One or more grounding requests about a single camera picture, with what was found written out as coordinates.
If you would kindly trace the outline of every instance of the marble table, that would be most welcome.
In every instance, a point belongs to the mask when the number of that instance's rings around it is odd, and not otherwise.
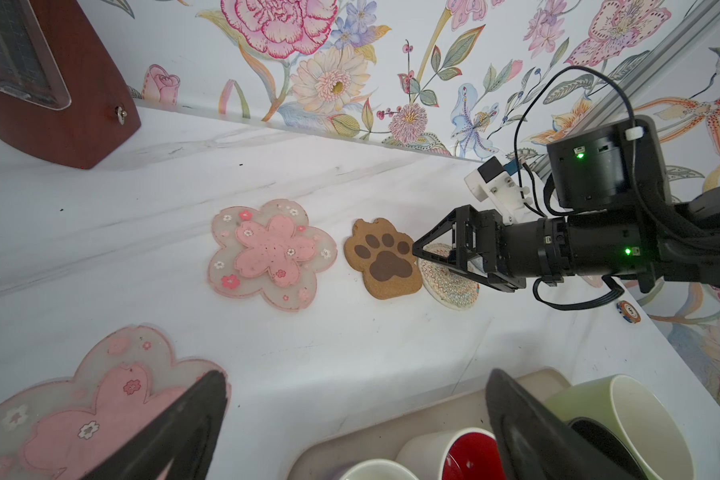
[[[476,164],[139,112],[143,127],[90,171],[0,142],[0,402],[71,376],[109,333],[152,325],[179,358],[229,374],[209,478],[275,480],[321,439],[480,389],[496,367],[514,376],[553,367],[574,384],[626,373],[669,409],[697,477],[720,478],[720,409],[644,312],[634,325],[613,306],[558,312],[530,289],[482,289],[466,312],[425,289],[379,301],[341,253],[303,312],[225,298],[206,282],[210,221],[224,207],[283,197],[339,244],[355,219],[380,216],[418,238],[456,206],[490,208],[462,180]],[[602,293],[580,278],[542,289],[556,302]]]

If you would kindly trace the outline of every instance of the cup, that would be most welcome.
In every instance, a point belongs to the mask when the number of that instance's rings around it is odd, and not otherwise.
[[[406,467],[392,460],[374,458],[351,467],[336,480],[418,480]]]
[[[415,437],[396,461],[420,480],[505,480],[496,438],[482,428]]]
[[[658,398],[626,375],[580,383],[544,402],[564,423],[595,420],[613,433],[650,480],[695,480],[688,444]]]

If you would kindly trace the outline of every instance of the floral wallpaper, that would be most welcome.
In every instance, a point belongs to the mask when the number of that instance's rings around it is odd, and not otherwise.
[[[656,122],[673,201],[720,186],[720,24],[633,104]],[[720,289],[660,281],[644,295],[626,284],[720,404]]]
[[[693,3],[80,0],[135,97],[505,163],[551,74],[579,64],[622,80]],[[604,87],[561,78],[520,132],[522,160],[565,136]]]

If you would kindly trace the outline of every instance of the green cup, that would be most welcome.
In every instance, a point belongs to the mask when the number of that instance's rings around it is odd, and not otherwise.
[[[602,424],[622,441],[650,480],[696,480],[677,424],[659,399],[630,376],[580,383],[544,405],[564,423],[591,418]]]

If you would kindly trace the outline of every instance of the brown wooden metronome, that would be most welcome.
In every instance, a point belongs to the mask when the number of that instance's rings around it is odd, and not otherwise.
[[[0,139],[92,168],[141,126],[77,0],[0,0]]]

